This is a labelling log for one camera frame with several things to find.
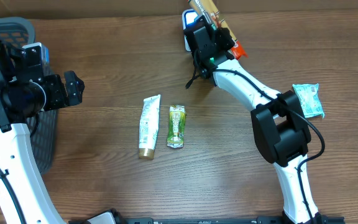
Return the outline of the white cream tube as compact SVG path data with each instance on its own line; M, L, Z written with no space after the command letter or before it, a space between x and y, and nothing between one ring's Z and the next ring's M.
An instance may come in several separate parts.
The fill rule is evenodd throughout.
M139 157L153 159L159 131L161 95L144 99L139 124Z

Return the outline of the orange noodle package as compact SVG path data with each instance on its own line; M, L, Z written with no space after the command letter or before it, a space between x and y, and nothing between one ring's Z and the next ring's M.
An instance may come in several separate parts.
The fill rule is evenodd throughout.
M213 25L213 28L226 28L228 29L234 46L231 48L231 53L238 60L242 56L248 57L241 43L229 28L225 18L221 15L219 9L213 2L213 0L188 0L188 4L194 9L199 16L205 16L209 24Z

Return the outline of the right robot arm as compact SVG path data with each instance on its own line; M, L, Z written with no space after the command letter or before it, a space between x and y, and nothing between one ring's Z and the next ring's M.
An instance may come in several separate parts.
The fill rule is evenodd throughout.
M316 127L304 117L297 95L271 89L245 71L229 51L234 46L229 29L216 27L205 16L183 26L193 77L210 80L250 111L255 145L278 175L287 223L318 223L307 174L310 132Z

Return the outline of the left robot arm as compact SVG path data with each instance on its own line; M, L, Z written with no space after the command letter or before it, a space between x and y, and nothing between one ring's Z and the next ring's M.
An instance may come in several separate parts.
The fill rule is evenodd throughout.
M27 118L82 102L73 71L48 72L40 44L19 49L0 40L0 208L7 223L63 223L37 167Z

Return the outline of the teal wet wipes pack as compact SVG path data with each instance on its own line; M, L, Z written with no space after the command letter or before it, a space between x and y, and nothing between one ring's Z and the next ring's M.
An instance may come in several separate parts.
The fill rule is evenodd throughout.
M319 84L293 84L293 90L300 100L306 118L321 116L324 118L322 104L318 97Z

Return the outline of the green snack pouch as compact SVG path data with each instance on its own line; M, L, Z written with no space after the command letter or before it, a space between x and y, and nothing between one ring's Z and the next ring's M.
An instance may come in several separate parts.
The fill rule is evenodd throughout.
M184 145L186 110L182 105L171 105L169 111L167 146L173 149Z

